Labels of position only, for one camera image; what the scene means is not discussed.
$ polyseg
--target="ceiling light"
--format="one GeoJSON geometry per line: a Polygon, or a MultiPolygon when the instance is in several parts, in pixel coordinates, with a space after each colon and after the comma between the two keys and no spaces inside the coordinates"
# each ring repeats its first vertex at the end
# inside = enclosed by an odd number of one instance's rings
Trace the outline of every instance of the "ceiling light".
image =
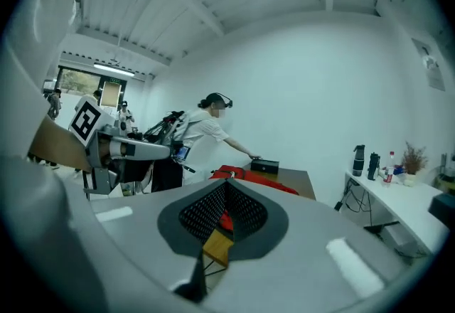
{"type": "Polygon", "coordinates": [[[101,65],[101,64],[97,64],[97,63],[93,64],[93,66],[95,66],[98,69],[112,71],[113,73],[126,75],[128,77],[134,77],[134,73],[131,73],[131,72],[125,71],[125,70],[120,70],[120,69],[117,69],[117,68],[113,68],[112,66],[101,65]]]}

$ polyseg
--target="wooden board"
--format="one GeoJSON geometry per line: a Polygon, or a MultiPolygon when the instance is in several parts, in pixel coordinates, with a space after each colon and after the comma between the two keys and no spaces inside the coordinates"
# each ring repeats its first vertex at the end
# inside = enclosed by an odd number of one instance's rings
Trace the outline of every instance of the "wooden board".
{"type": "Polygon", "coordinates": [[[203,247],[204,254],[218,264],[227,267],[229,264],[229,248],[234,242],[223,234],[214,230],[203,247]]]}

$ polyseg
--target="white t-shirt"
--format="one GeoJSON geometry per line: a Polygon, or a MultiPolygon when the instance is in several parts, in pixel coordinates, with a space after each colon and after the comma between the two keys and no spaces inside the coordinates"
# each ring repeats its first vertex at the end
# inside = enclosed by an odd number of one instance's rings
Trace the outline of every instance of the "white t-shirt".
{"type": "Polygon", "coordinates": [[[60,45],[74,19],[74,0],[21,0],[0,45],[0,154],[25,157],[49,102],[41,94],[55,69],[60,45]]]}
{"type": "Polygon", "coordinates": [[[210,118],[190,124],[183,135],[183,144],[186,147],[192,147],[196,141],[204,136],[211,136],[217,142],[222,142],[229,138],[229,135],[223,131],[214,117],[205,110],[196,110],[189,113],[190,117],[197,117],[207,114],[210,118]]]}
{"type": "Polygon", "coordinates": [[[77,111],[79,109],[79,105],[81,105],[83,102],[87,102],[87,101],[90,103],[93,103],[95,105],[98,105],[98,101],[95,97],[93,97],[93,95],[83,95],[80,98],[80,101],[77,102],[76,107],[74,107],[74,110],[77,111]]]}
{"type": "Polygon", "coordinates": [[[132,126],[131,126],[131,120],[127,119],[127,117],[133,117],[133,112],[130,112],[127,110],[126,112],[123,112],[122,110],[117,112],[117,120],[120,122],[125,122],[125,125],[127,126],[127,133],[133,132],[132,126]]]}

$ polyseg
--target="water bottle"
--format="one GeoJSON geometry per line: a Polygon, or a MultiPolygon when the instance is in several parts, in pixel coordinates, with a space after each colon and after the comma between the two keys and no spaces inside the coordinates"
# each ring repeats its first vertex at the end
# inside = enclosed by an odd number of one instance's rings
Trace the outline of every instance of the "water bottle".
{"type": "Polygon", "coordinates": [[[392,183],[393,171],[395,170],[395,153],[390,152],[389,159],[385,167],[384,184],[389,186],[392,183]]]}
{"type": "Polygon", "coordinates": [[[353,175],[361,176],[363,170],[363,164],[365,161],[365,145],[357,145],[354,149],[354,165],[353,165],[353,175]]]}
{"type": "Polygon", "coordinates": [[[369,180],[376,180],[376,176],[378,175],[378,165],[379,165],[379,155],[373,152],[370,155],[370,165],[368,166],[368,179],[369,180]]]}

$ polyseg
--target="white desk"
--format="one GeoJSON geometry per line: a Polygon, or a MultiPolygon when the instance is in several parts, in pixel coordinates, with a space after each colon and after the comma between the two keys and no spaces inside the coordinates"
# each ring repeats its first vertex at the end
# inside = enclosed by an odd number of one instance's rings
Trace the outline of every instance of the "white desk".
{"type": "Polygon", "coordinates": [[[416,184],[408,187],[400,184],[383,186],[381,178],[368,180],[365,172],[354,176],[350,171],[346,175],[359,183],[374,196],[410,233],[431,253],[437,253],[449,229],[428,212],[434,196],[441,191],[427,185],[416,184]]]}

